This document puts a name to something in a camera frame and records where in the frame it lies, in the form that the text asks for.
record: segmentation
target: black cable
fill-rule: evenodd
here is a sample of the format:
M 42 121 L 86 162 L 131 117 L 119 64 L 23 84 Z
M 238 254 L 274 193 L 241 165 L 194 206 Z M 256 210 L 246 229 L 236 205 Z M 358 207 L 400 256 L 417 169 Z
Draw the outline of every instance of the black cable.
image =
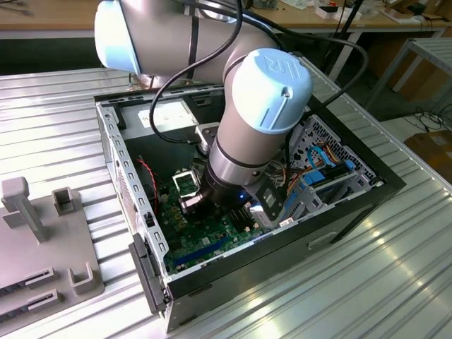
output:
M 193 0 L 182 0 L 182 1 L 178 1 L 178 2 L 182 2 L 183 4 L 190 5 L 190 6 L 195 6 L 195 7 L 198 7 L 198 8 L 208 9 L 209 11 L 212 11 L 212 12 L 215 12 L 215 13 L 219 13 L 219 14 L 222 14 L 222 15 L 226 15 L 226 16 L 231 16 L 232 15 L 231 12 L 224 11 L 222 9 L 214 8 L 214 7 L 211 7 L 211 6 L 203 5 L 203 4 L 198 4 L 198 3 L 195 3 Z M 256 13 L 254 13 L 252 11 L 245 10 L 243 12 L 244 12 L 244 14 L 247 14 L 248 16 L 256 19 L 257 21 L 260 21 L 261 23 L 264 23 L 267 26 L 270 26 L 270 27 L 274 28 L 275 30 L 279 30 L 280 32 L 283 32 L 285 34 L 294 35 L 296 37 L 299 37 L 299 38 L 302 38 L 302 39 L 307 39 L 307 40 L 327 41 L 327 42 L 333 42 L 333 43 L 336 43 L 336 44 L 343 44 L 345 46 L 350 46 L 351 48 L 356 49 L 362 55 L 362 57 L 363 57 L 362 67 L 358 71 L 358 73 L 355 75 L 355 77 L 353 77 L 353 79 L 351 81 L 349 81 L 349 83 L 347 83 L 336 94 L 334 94 L 333 96 L 328 98 L 325 102 L 323 102 L 318 109 L 323 109 L 324 107 L 326 107 L 330 103 L 332 103 L 334 100 L 338 99 L 342 94 L 347 92 L 347 90 L 350 87 L 352 87 L 358 81 L 358 79 L 362 76 L 362 74 L 367 69 L 367 66 L 369 64 L 369 57 L 367 56 L 367 52 L 364 50 L 364 48 L 362 48 L 358 44 L 355 44 L 353 42 L 349 42 L 347 40 L 335 39 L 335 38 L 332 38 L 332 37 L 322 37 L 322 36 L 318 36 L 318 35 L 310 35 L 310 34 L 293 32 L 293 31 L 291 31 L 291 30 L 289 30 L 287 28 L 284 28 L 283 26 L 278 25 L 277 23 L 274 23 L 273 21 L 268 20 L 267 18 L 264 18 L 263 16 L 260 16 L 259 14 L 256 14 Z M 256 21 L 250 20 L 250 19 L 247 19 L 247 18 L 244 18 L 244 22 L 245 23 L 250 23 L 251 22 L 250 24 L 256 23 Z
M 18 6 L 22 6 L 22 1 L 19 0 L 0 0 L 0 5 L 4 5 L 4 4 L 12 4 L 12 5 L 18 5 Z
M 150 123 L 150 126 L 153 129 L 154 133 L 157 136 L 159 136 L 162 140 L 165 140 L 169 143 L 187 143 L 188 142 L 188 141 L 184 141 L 184 140 L 168 138 L 158 131 L 158 129 L 155 125 L 155 122 L 154 122 L 154 113 L 155 113 L 155 108 L 157 106 L 158 100 L 160 99 L 160 97 L 162 96 L 164 91 L 166 91 L 166 89 L 168 87 L 170 87 L 171 84 L 173 82 L 175 82 L 178 78 L 180 78 L 181 76 L 183 76 L 185 73 L 189 72 L 190 70 L 208 63 L 210 60 L 213 60 L 214 58 L 218 57 L 226 49 L 228 49 L 229 46 L 231 44 L 233 44 L 234 41 L 239 36 L 240 30 L 242 29 L 242 19 L 243 19 L 242 0 L 237 0 L 237 22 L 235 23 L 235 28 L 234 28 L 234 31 L 232 32 L 230 38 L 223 44 L 223 46 L 221 46 L 219 49 L 214 51 L 212 54 L 202 58 L 201 60 L 185 67 L 184 69 L 182 69 L 179 72 L 177 72 L 176 74 L 174 74 L 155 94 L 155 97 L 154 97 L 153 102 L 149 109 L 149 123 Z
M 177 2 L 187 5 L 187 6 L 193 6 L 194 8 L 197 8 L 199 10 L 204 10 L 204 11 L 211 11 L 217 14 L 221 14 L 222 16 L 229 16 L 231 18 L 235 18 L 236 17 L 236 13 L 231 12 L 231 11 L 227 11 L 225 9 L 221 9 L 221 8 L 215 8 L 212 6 L 209 6 L 207 4 L 200 4 L 198 2 L 194 2 L 194 0 L 178 0 Z M 221 4 L 219 1 L 216 0 L 210 0 L 210 2 L 212 2 L 213 4 Z M 283 50 L 283 51 L 287 51 L 286 46 L 284 45 L 284 43 L 280 40 L 280 38 L 272 31 L 269 30 L 266 26 L 261 25 L 259 22 L 249 19 L 249 18 L 243 18 L 242 19 L 244 23 L 247 23 L 261 31 L 263 31 L 265 34 L 267 34 L 278 46 L 279 49 Z
M 285 143 L 284 143 L 284 151 L 285 151 L 285 172 L 286 172 L 286 176 L 285 176 L 285 182 L 282 185 L 282 187 L 284 188 L 284 192 L 287 191 L 287 189 L 289 188 L 289 183 L 290 183 L 290 139 L 292 137 L 294 133 L 294 130 L 291 129 L 290 132 L 285 136 Z
M 304 34 L 304 33 L 293 32 L 287 28 L 284 28 L 281 25 L 278 25 L 277 23 L 274 23 L 271 20 L 268 20 L 267 18 L 264 18 L 263 16 L 260 16 L 259 14 L 253 13 L 251 11 L 245 11 L 245 14 L 252 16 L 253 18 L 261 21 L 262 23 L 265 23 L 266 25 L 269 25 L 270 27 L 272 27 L 276 30 L 279 30 L 280 32 L 283 32 L 283 33 L 286 33 L 289 35 L 294 35 L 294 36 L 300 37 L 302 39 L 307 39 L 307 40 L 329 41 L 329 42 L 334 42 L 336 44 L 343 44 L 346 46 L 350 46 L 353 49 L 356 49 L 362 55 L 363 62 L 362 62 L 361 69 L 358 71 L 358 73 L 356 73 L 356 75 L 353 77 L 352 80 L 350 80 L 348 82 L 347 85 L 345 85 L 336 94 L 334 94 L 333 96 L 328 98 L 326 101 L 324 101 L 317 109 L 323 109 L 324 107 L 326 107 L 330 103 L 332 103 L 334 100 L 338 99 L 342 94 L 347 92 L 347 90 L 350 87 L 352 87 L 358 81 L 359 78 L 361 78 L 362 74 L 366 71 L 367 66 L 369 65 L 369 56 L 367 55 L 367 52 L 365 51 L 364 48 L 362 48 L 358 44 L 354 44 L 353 42 L 350 42 L 347 40 L 335 39 L 333 37 L 322 37 L 322 36 L 318 36 L 318 35 L 309 35 L 309 34 Z
M 342 22 L 342 18 L 344 17 L 344 12 L 345 12 L 345 1 L 344 1 L 344 5 L 342 6 L 342 13 L 340 14 L 340 19 L 339 19 L 338 25 L 336 26 L 336 30 L 333 33 L 333 37 L 336 37 L 336 35 L 339 32 L 339 27 L 340 27 L 340 23 Z M 323 55 L 320 69 L 326 67 L 326 60 L 332 51 L 333 51 L 333 43 L 330 42 L 330 44 L 328 45 L 328 47 L 325 50 L 325 54 Z

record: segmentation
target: metal frame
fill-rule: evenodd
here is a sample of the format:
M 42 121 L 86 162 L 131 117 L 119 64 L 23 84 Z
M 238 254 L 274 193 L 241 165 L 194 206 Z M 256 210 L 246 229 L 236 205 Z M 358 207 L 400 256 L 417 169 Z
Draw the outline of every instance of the metal frame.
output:
M 379 82 L 375 85 L 370 98 L 367 100 L 365 109 L 369 109 L 374 103 L 375 99 L 379 96 L 380 92 L 383 90 L 385 84 L 389 81 L 391 76 L 397 70 L 400 63 L 407 56 L 408 52 L 414 52 L 417 54 L 417 58 L 413 61 L 411 66 L 408 68 L 407 72 L 402 76 L 402 78 L 397 82 L 394 90 L 397 92 L 406 82 L 406 80 L 415 71 L 417 66 L 419 66 L 421 60 L 425 59 L 430 61 L 436 67 L 439 67 L 443 71 L 447 72 L 448 75 L 452 76 L 452 57 L 444 58 L 444 55 L 451 55 L 450 49 L 452 49 L 452 38 L 441 38 L 441 39 L 408 39 L 405 44 L 403 44 L 399 53 L 389 65 L 388 69 L 380 78 Z M 449 97 L 451 93 L 447 91 L 443 97 L 437 102 L 434 107 L 437 109 L 444 103 L 444 101 Z

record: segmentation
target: cardboard box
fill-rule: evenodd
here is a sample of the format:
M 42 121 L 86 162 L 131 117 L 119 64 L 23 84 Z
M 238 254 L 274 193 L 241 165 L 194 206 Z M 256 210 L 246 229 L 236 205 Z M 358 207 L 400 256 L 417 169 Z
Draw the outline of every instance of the cardboard box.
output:
M 405 141 L 431 168 L 452 184 L 452 132 L 415 134 Z

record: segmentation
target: ribbed metal surface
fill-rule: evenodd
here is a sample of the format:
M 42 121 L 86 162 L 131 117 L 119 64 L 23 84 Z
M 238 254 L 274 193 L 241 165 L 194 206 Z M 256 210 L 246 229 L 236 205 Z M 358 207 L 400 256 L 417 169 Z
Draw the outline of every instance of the ribbed metal surface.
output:
M 307 66 L 320 100 L 337 90 Z M 90 99 L 126 87 L 126 76 L 115 71 L 0 78 L 0 179 L 26 175 L 34 197 L 61 186 L 80 189 L 106 282 L 103 295 L 7 338 L 451 337 L 449 187 L 346 96 L 330 110 L 407 186 L 342 242 L 165 335 L 127 251 L 131 236 Z
M 452 38 L 415 39 L 410 48 L 452 76 Z

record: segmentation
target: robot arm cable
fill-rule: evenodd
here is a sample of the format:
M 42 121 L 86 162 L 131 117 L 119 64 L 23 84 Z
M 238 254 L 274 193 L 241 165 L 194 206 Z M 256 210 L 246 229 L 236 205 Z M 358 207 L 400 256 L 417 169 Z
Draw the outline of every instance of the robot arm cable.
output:
M 237 0 L 237 22 L 235 23 L 235 28 L 234 28 L 234 31 L 233 31 L 232 35 L 230 36 L 230 38 L 223 44 L 223 46 L 221 46 L 219 49 L 214 51 L 212 54 L 206 56 L 205 58 L 202 58 L 201 60 L 198 60 L 197 62 L 193 63 L 192 65 L 189 65 L 189 66 L 185 67 L 184 69 L 180 70 L 179 72 L 177 72 L 176 74 L 174 74 L 170 79 L 168 79 L 168 81 L 155 94 L 155 97 L 154 97 L 153 102 L 149 109 L 149 122 L 150 122 L 150 126 L 153 129 L 154 133 L 157 136 L 159 136 L 162 140 L 165 140 L 169 143 L 186 143 L 187 142 L 184 140 L 168 138 L 158 131 L 158 128 L 156 127 L 155 122 L 154 122 L 154 113 L 155 113 L 155 108 L 157 107 L 158 100 L 160 99 L 160 97 L 162 96 L 164 91 L 166 91 L 166 89 L 168 87 L 170 87 L 171 84 L 173 82 L 175 82 L 178 78 L 180 78 L 181 76 L 183 76 L 185 73 L 189 72 L 190 70 L 195 69 L 196 67 L 201 66 L 203 64 L 206 64 L 210 60 L 213 60 L 218 55 L 222 54 L 232 43 L 234 43 L 234 41 L 239 36 L 240 30 L 242 29 L 242 19 L 243 19 L 242 0 Z

